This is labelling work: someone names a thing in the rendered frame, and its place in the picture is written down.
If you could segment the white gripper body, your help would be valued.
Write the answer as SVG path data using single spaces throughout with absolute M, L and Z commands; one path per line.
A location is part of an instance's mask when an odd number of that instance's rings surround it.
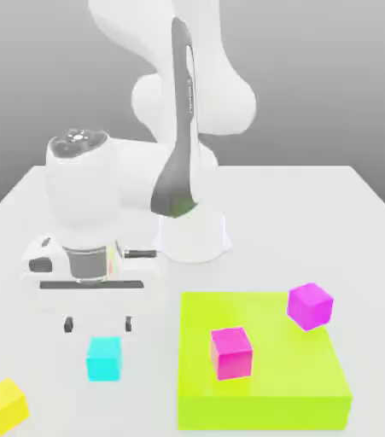
M 131 270 L 95 283 L 25 272 L 23 287 L 32 303 L 43 310 L 69 315 L 117 312 L 136 316 L 150 312 L 159 303 L 160 271 Z

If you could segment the small cyan cube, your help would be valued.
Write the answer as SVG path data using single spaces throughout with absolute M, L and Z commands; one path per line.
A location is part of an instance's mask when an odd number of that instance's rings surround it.
M 118 336 L 91 337 L 86 369 L 91 382 L 118 381 L 122 369 L 121 339 Z

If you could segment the small pink cube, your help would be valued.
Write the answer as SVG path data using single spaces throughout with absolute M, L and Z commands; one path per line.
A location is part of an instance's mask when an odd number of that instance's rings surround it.
M 210 357 L 219 381 L 250 377 L 254 350 L 243 327 L 214 329 L 210 334 Z

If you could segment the small purple cube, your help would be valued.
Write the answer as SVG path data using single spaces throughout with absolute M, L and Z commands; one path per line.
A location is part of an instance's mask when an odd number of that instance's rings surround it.
M 334 298 L 316 283 L 293 288 L 288 294 L 287 315 L 309 331 L 330 321 Z

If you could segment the large lime green box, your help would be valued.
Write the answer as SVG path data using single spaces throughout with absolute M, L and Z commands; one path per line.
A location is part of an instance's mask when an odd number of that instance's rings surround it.
M 327 329 L 300 328 L 285 292 L 184 292 L 178 343 L 178 429 L 343 430 L 353 395 Z M 245 329 L 249 377 L 218 380 L 211 333 Z

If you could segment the small yellow cube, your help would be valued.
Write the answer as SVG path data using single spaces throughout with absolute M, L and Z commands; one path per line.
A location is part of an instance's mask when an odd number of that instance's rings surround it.
M 0 381 L 0 436 L 29 417 L 26 396 L 11 378 Z

